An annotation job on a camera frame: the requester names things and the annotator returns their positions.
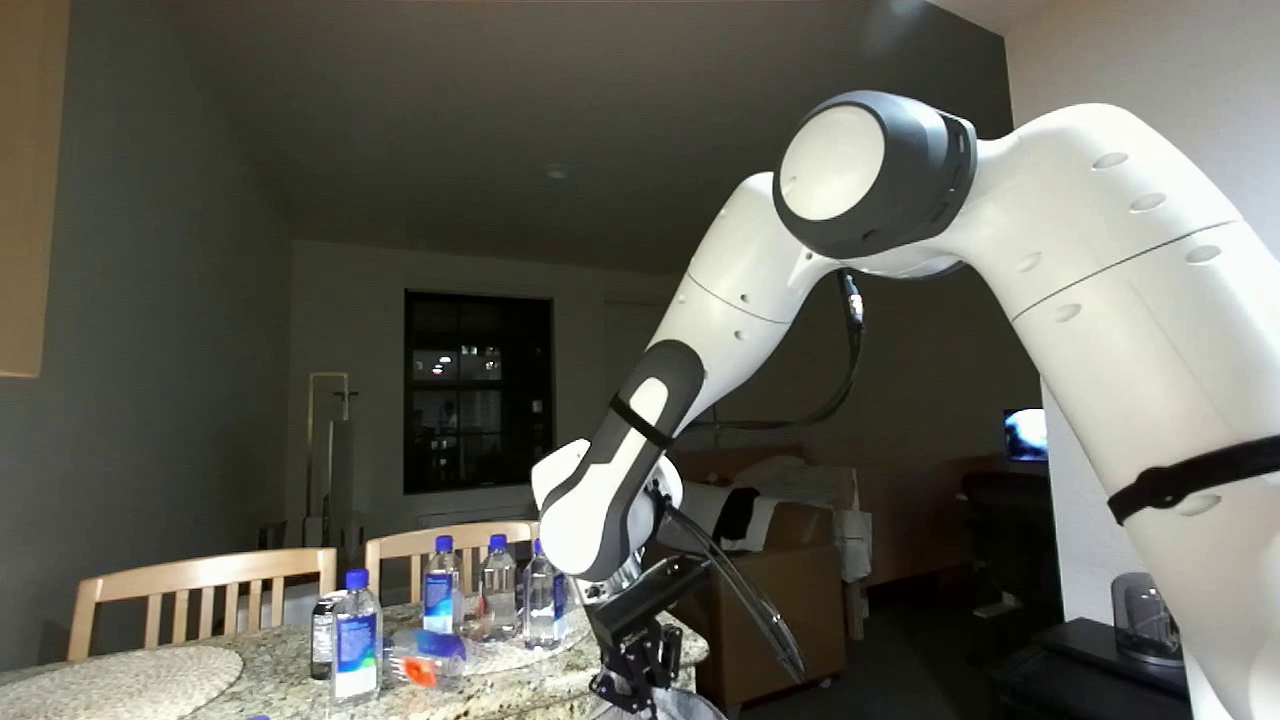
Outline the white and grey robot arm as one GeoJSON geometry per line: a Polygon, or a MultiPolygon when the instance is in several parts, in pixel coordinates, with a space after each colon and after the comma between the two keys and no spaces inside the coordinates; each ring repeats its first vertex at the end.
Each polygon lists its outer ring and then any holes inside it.
{"type": "Polygon", "coordinates": [[[532,466],[552,565],[616,582],[679,506],[669,447],[842,279],[949,359],[1008,340],[1190,650],[1193,711],[1280,716],[1280,263],[1154,124],[1067,105],[997,139],[892,92],[815,105],[737,185],[601,428],[532,466]]]}

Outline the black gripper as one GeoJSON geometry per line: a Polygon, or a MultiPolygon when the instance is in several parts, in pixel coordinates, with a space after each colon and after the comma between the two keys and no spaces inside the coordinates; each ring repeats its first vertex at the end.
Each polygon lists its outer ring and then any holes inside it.
{"type": "Polygon", "coordinates": [[[652,711],[655,693],[679,670],[683,633],[661,618],[612,618],[604,607],[588,613],[601,649],[601,666],[588,687],[625,711],[652,711]]]}

